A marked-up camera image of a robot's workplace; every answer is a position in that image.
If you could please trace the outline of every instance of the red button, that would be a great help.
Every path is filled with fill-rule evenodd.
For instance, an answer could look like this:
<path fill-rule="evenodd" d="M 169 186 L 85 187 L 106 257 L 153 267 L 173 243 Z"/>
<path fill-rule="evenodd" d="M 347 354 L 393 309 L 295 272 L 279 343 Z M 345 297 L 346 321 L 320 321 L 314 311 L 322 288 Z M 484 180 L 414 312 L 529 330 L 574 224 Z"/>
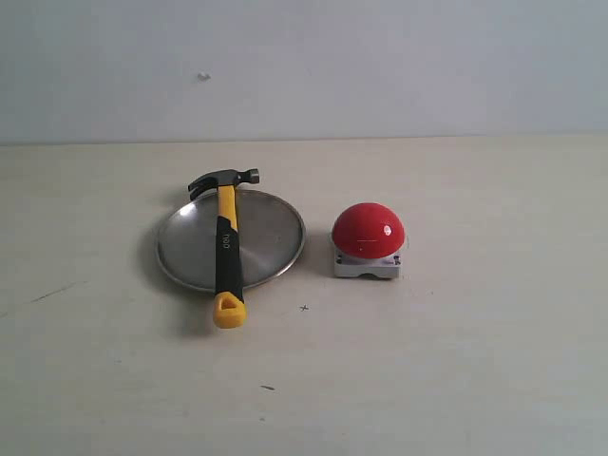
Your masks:
<path fill-rule="evenodd" d="M 333 225 L 332 239 L 346 255 L 382 258 L 401 248 L 406 240 L 406 230 L 388 207 L 362 202 L 340 214 Z"/>

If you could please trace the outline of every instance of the black rubber grip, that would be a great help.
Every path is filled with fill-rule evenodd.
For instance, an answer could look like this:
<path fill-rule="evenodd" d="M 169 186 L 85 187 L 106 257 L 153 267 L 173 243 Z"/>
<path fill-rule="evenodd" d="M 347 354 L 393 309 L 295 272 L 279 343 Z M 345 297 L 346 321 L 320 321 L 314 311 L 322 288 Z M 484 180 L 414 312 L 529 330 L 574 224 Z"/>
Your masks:
<path fill-rule="evenodd" d="M 243 301 L 243 270 L 240 266 L 238 233 L 230 226 L 228 218 L 218 216 L 216 294 L 221 292 L 230 292 Z"/>

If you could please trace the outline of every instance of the hammer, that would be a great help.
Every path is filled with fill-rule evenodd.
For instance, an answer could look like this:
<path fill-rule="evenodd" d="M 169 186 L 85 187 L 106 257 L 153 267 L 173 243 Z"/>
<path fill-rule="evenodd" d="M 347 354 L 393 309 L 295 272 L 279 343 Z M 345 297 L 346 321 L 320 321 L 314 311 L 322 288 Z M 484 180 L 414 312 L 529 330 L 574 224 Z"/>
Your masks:
<path fill-rule="evenodd" d="M 239 172 L 224 169 L 200 176 L 190 185 L 190 200 L 203 192 L 218 189 L 216 229 L 216 298 L 213 321 L 219 328 L 236 328 L 247 318 L 243 300 L 243 271 L 238 248 L 237 202 L 235 191 L 242 182 L 259 183 L 256 168 Z"/>

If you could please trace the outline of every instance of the scratch on table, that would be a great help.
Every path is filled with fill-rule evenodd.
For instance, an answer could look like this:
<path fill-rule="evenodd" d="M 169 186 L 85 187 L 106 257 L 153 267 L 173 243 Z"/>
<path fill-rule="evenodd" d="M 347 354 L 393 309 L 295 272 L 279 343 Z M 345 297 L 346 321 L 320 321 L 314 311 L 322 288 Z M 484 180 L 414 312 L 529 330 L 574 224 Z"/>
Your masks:
<path fill-rule="evenodd" d="M 80 282 L 73 282 L 73 283 L 70 283 L 70 284 L 68 284 L 68 285 L 66 285 L 66 286 L 64 286 L 64 287 L 61 287 L 61 288 L 57 289 L 57 290 L 54 290 L 54 291 L 49 292 L 49 293 L 47 293 L 47 294 L 43 294 L 42 296 L 38 296 L 38 297 L 37 297 L 37 298 L 35 298 L 35 299 L 32 299 L 32 300 L 29 302 L 29 304 L 34 303 L 34 302 L 38 302 L 38 301 L 42 301 L 43 299 L 47 299 L 48 297 L 53 296 L 53 295 L 57 295 L 58 293 L 63 293 L 63 292 L 66 292 L 66 291 L 67 291 L 67 290 L 69 290 L 70 288 L 73 288 L 73 287 L 75 287 L 76 285 L 81 285 L 81 284 L 83 284 L 83 283 L 86 283 L 86 280 L 82 280 L 82 281 L 80 281 Z"/>

